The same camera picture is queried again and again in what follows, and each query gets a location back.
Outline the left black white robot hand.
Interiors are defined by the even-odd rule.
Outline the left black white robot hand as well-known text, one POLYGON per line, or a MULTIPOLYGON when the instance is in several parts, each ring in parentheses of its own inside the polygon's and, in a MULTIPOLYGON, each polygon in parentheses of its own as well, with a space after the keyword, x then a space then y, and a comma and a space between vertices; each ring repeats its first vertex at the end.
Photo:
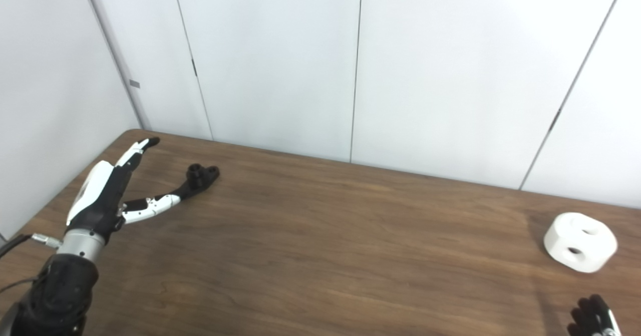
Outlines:
POLYGON ((86 231, 108 242, 122 226, 151 219, 198 194, 202 183, 192 178, 167 194, 122 201, 144 153, 159 142, 158 137, 144 138, 133 143, 114 165, 96 163, 67 215, 66 233, 86 231))

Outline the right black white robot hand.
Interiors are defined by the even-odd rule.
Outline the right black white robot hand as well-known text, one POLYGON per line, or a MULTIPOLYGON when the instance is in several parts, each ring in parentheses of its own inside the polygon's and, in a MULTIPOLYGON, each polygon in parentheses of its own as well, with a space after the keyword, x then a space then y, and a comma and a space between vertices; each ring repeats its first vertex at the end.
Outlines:
POLYGON ((567 326, 569 335, 621 335, 615 315, 601 295, 581 298, 570 312, 573 319, 567 326))

